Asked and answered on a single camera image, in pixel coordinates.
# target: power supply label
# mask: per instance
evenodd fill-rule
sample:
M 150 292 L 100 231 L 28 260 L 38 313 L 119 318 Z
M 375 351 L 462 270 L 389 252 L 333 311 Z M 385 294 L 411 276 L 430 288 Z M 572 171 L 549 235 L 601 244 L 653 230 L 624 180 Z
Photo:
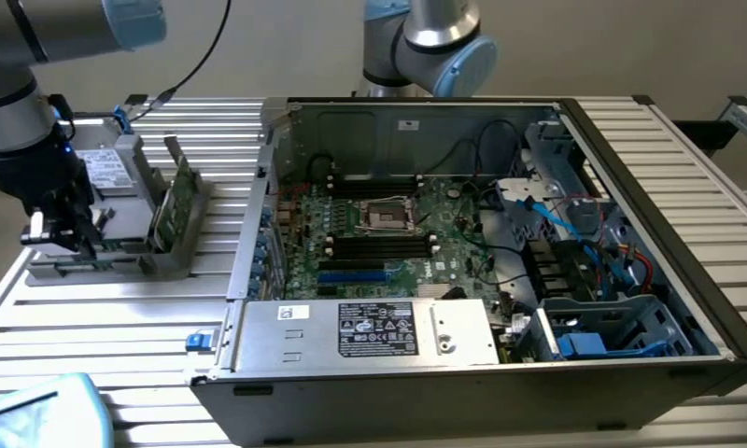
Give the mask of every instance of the power supply label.
M 413 302 L 341 303 L 342 357 L 410 357 L 419 353 Z

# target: warning label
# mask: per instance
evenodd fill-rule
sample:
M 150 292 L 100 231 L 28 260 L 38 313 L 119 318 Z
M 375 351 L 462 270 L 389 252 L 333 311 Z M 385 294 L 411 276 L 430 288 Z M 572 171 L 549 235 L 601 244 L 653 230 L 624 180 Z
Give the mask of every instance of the warning label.
M 409 301 L 341 303 L 338 329 L 342 357 L 407 357 L 419 353 Z
M 114 149 L 79 151 L 78 156 L 86 161 L 88 180 L 98 189 L 126 189 L 134 186 L 134 179 Z

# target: green circuit board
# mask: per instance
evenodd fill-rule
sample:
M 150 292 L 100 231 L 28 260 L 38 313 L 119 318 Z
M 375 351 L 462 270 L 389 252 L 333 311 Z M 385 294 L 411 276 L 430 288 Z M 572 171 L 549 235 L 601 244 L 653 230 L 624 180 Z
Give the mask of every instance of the green circuit board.
M 438 291 L 451 287 L 462 287 L 470 298 L 497 300 L 500 292 L 496 286 L 478 281 L 466 268 L 470 258 L 478 267 L 489 254 L 486 249 L 470 244 L 461 238 L 455 226 L 458 216 L 472 217 L 470 198 L 462 195 L 451 199 L 449 191 L 462 191 L 462 183 L 451 179 L 433 179 L 419 190 L 417 198 L 394 198 L 377 200 L 371 204 L 398 207 L 409 201 L 411 221 L 415 223 L 413 231 L 369 230 L 362 224 L 366 201 L 333 199 L 327 192 L 311 188 L 303 194 L 294 194 L 285 202 L 287 208 L 289 225 L 281 226 L 287 231 L 286 250 L 289 254 L 289 283 L 287 300 L 307 300 L 322 298 L 319 294 L 319 263 L 329 260 L 325 254 L 327 235 L 338 237 L 395 235 L 427 235 L 433 232 L 438 236 L 439 252 L 430 259 L 387 259 L 385 261 L 387 281 L 378 284 L 334 285 L 337 294 L 333 299 L 402 298 L 434 297 Z M 310 227 L 309 237 L 305 228 Z M 496 282 L 496 274 L 482 272 L 482 278 Z
M 178 162 L 178 173 L 155 217 L 152 235 L 163 252 L 170 252 L 188 230 L 194 200 L 198 193 L 197 175 L 186 157 Z

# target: circuit board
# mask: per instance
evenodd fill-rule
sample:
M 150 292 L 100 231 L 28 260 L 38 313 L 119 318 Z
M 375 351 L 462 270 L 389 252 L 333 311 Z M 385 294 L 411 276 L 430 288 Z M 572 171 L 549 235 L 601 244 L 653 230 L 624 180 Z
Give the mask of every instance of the circuit board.
M 299 187 L 287 189 L 299 191 Z M 290 274 L 286 299 L 438 298 L 451 288 L 462 287 L 470 298 L 498 300 L 497 287 L 478 281 L 470 269 L 472 263 L 478 268 L 486 261 L 488 251 L 462 239 L 455 225 L 458 216 L 466 217 L 466 210 L 470 213 L 472 207 L 466 206 L 470 205 L 466 201 L 470 202 L 470 198 L 462 194 L 462 182 L 441 178 L 421 187 L 415 198 L 341 200 L 315 186 L 302 193 L 291 194 L 279 206 L 281 227 L 287 235 Z M 366 216 L 375 216 L 371 220 L 381 219 L 378 225 L 382 226 L 383 222 L 401 221 L 407 215 L 411 215 L 413 229 L 407 226 L 397 229 L 397 226 L 386 225 L 385 229 L 374 230 L 366 225 Z M 330 259 L 325 253 L 329 236 L 375 239 L 381 236 L 430 233 L 437 235 L 439 245 L 433 258 L 386 259 L 385 281 L 337 284 L 333 285 L 331 296 L 322 294 L 319 263 Z M 481 235 L 472 236 L 481 241 Z M 481 277 L 489 283 L 497 281 L 496 275 L 485 270 Z
M 172 187 L 166 193 L 155 219 L 155 243 L 163 252 L 172 250 L 188 230 L 195 196 L 195 173 L 191 171 L 188 160 L 182 157 L 178 162 L 178 173 L 172 180 Z

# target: blue pcie slot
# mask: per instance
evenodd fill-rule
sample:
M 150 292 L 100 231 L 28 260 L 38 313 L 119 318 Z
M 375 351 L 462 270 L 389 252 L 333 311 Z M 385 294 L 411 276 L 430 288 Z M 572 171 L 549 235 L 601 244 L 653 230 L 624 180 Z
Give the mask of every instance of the blue pcie slot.
M 387 283 L 387 273 L 385 271 L 319 273 L 319 285 L 333 283 Z

